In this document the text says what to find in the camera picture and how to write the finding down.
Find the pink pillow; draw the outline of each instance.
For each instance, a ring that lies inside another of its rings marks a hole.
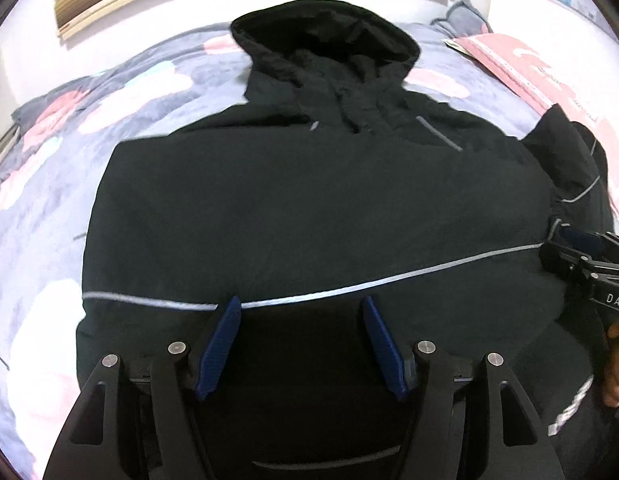
[[[619,136],[609,121],[595,114],[523,41],[504,34],[479,34],[455,41],[539,114],[558,103],[571,121],[592,131],[607,155],[609,201],[619,219]]]

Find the human hand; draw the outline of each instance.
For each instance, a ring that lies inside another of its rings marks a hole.
[[[603,402],[610,408],[619,407],[619,320],[607,331],[610,342],[609,359],[603,380]]]

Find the pink flower pattern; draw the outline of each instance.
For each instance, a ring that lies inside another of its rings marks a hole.
[[[217,36],[203,43],[203,50],[206,54],[232,54],[234,52],[243,52],[243,49],[236,44],[231,34]]]
[[[150,101],[185,91],[193,84],[192,78],[177,73],[171,62],[161,62],[104,98],[78,131],[83,135],[94,134],[135,114]]]
[[[408,84],[414,84],[424,86],[445,94],[449,97],[456,97],[458,99],[465,99],[469,97],[469,90],[462,84],[457,83],[448,75],[429,70],[427,68],[413,68],[409,71],[405,78],[405,82]]]
[[[68,118],[74,113],[77,105],[83,101],[89,90],[80,92],[72,90],[57,98],[45,111],[39,115],[34,126],[23,136],[23,151],[26,152],[32,146],[41,144],[58,130],[60,130]]]
[[[61,145],[60,137],[52,137],[45,141],[39,150],[30,156],[26,163],[16,171],[10,173],[10,176],[0,185],[0,211],[5,211],[12,207],[16,200],[21,196],[28,181],[39,170],[43,163],[50,158]]]

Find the metal screw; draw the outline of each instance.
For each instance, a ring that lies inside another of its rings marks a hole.
[[[421,341],[417,348],[424,354],[432,354],[436,350],[436,345],[431,341]]]
[[[489,354],[487,356],[487,360],[494,366],[500,366],[501,364],[505,362],[505,359],[503,359],[503,356],[500,354],[497,354],[496,352],[492,352],[491,354]]]
[[[106,366],[107,368],[111,368],[118,362],[118,355],[116,354],[106,355],[105,357],[103,357],[103,360],[101,362],[103,363],[103,366]]]
[[[186,348],[187,345],[182,341],[174,341],[170,346],[168,346],[168,352],[174,355],[182,354]]]

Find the reflective stripe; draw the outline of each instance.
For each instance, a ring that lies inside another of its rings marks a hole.
[[[423,117],[418,116],[416,118],[416,120],[419,123],[421,123],[424,127],[426,127],[428,130],[430,130],[430,132],[432,132],[436,137],[438,137],[443,142],[448,144],[448,146],[453,147],[457,152],[462,152],[463,151],[463,149],[458,144],[456,144],[456,142],[453,142],[452,140],[449,140],[447,137],[445,137],[435,127],[433,127],[432,124],[428,123]]]
[[[583,399],[585,398],[587,391],[592,386],[592,383],[593,376],[590,376],[589,379],[585,381],[585,384],[583,384],[583,386],[581,386],[576,392],[572,403],[557,416],[556,422],[547,427],[547,436],[554,436],[555,434],[558,434],[560,428],[562,428],[565,423],[574,416],[574,413],[578,411],[581,402],[583,402]]]
[[[364,464],[373,462],[381,458],[395,455],[400,451],[400,446],[390,447],[378,453],[360,456],[358,458],[347,458],[344,460],[332,460],[331,462],[311,462],[305,464],[270,464],[267,462],[252,462],[254,465],[265,469],[276,469],[278,471],[312,471],[317,469],[333,469],[336,467],[347,467],[349,465]]]
[[[438,272],[439,270],[451,269],[463,264],[476,262],[478,260],[484,260],[491,256],[498,256],[500,254],[517,253],[519,251],[527,251],[530,249],[538,249],[542,244],[523,245],[518,247],[512,247],[507,249],[499,249],[497,251],[490,251],[487,253],[477,254],[476,256],[468,256],[467,258],[461,258],[460,260],[454,260],[445,264],[436,265],[433,267],[426,267],[425,269],[411,270],[410,272],[404,272],[403,274],[396,274],[395,276],[389,276],[387,278],[381,278],[380,280],[374,280],[372,282],[359,283],[358,285],[344,286],[342,288],[334,288],[332,290],[325,290],[323,292],[311,292],[310,294],[301,294],[300,296],[288,296],[287,298],[275,298],[273,300],[258,300],[248,301],[242,304],[243,308],[256,308],[261,306],[272,306],[288,303],[301,303],[302,301],[321,300],[322,298],[330,298],[331,296],[342,296],[343,294],[350,294],[351,292],[357,292],[359,290],[365,290],[366,288],[374,288],[375,286],[387,285],[388,283],[400,282],[409,278],[415,278],[416,276],[422,276],[423,274],[431,274],[432,272]],[[116,292],[84,292],[84,300],[109,300],[109,301],[123,301],[124,303],[140,304],[145,306],[156,306],[162,308],[176,308],[178,310],[214,310],[217,305],[211,303],[184,303],[181,301],[170,300],[154,300],[152,298],[140,298],[139,296],[128,296],[127,294],[118,294]]]
[[[600,175],[597,176],[596,180],[594,180],[589,185],[589,187],[584,192],[582,192],[580,195],[578,195],[576,198],[573,198],[571,200],[564,198],[563,200],[561,200],[561,202],[565,202],[566,204],[573,204],[574,202],[577,202],[578,200],[582,199],[582,197],[584,197],[586,194],[588,194],[592,190],[592,187],[594,187],[600,179],[601,179],[601,176]]]
[[[554,220],[554,225],[552,225],[551,229],[549,230],[549,234],[547,235],[548,241],[552,241],[552,238],[554,238],[554,232],[556,232],[556,228],[558,227],[558,224],[560,224],[561,222],[562,220],[560,218],[557,218],[556,220]]]

